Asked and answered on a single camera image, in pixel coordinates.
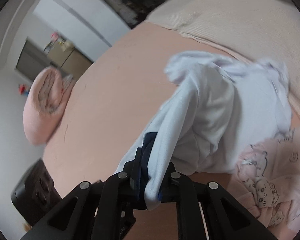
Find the pink bed sheet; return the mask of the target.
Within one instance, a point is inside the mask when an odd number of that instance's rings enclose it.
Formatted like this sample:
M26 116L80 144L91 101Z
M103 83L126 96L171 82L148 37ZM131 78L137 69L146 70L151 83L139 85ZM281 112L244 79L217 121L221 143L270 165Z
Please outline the pink bed sheet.
M224 51L145 22L128 32L79 78L43 160L59 195L111 176L175 85L164 74L182 51Z

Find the white navy-trimmed shirt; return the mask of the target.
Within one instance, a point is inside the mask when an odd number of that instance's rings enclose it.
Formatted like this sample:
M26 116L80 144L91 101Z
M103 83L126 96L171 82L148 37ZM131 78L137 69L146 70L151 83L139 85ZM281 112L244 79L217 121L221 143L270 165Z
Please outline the white navy-trimmed shirt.
M196 172L231 173L249 145L287 133L292 111L284 63L261 59L244 63L205 51L172 56L164 70L176 85L146 125L117 170L155 133L146 164L147 209L159 205L159 189L169 163L187 176Z

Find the pink cartoon print pajamas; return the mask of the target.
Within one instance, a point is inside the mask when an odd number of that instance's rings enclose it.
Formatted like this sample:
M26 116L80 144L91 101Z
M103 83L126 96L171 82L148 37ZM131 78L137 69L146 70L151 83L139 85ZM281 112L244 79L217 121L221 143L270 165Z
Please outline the pink cartoon print pajamas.
M300 229L300 127L249 145L239 156L229 192L265 227Z

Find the beige waffle pillow cover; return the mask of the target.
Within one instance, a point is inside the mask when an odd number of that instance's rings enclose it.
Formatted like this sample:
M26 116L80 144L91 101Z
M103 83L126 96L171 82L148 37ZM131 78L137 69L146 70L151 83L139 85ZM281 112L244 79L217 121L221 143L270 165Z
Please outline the beige waffle pillow cover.
M147 21L244 61L288 69L289 101L300 118L300 12L280 0L168 0Z

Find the wooden cabinet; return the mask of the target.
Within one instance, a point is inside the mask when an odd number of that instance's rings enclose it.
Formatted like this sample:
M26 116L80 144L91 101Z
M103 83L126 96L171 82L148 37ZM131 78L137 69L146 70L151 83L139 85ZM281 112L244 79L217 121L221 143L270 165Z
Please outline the wooden cabinet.
M68 40L51 41L45 47L44 53L54 66L61 72L72 75L75 80L78 80L93 64Z

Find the rolled pink quilt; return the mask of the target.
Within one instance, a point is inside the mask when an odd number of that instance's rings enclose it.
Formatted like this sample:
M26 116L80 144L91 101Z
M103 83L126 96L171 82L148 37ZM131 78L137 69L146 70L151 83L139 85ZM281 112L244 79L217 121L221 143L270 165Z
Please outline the rolled pink quilt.
M49 141L63 117L75 83L72 75L63 77L55 67L47 67L36 76L23 111L24 133L31 144Z

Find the white wardrobe door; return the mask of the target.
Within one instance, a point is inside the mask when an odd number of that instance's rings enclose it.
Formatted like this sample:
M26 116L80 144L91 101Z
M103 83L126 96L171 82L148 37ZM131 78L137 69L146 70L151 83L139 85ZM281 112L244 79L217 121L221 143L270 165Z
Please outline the white wardrobe door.
M92 62L130 31L103 0L40 0L33 13Z

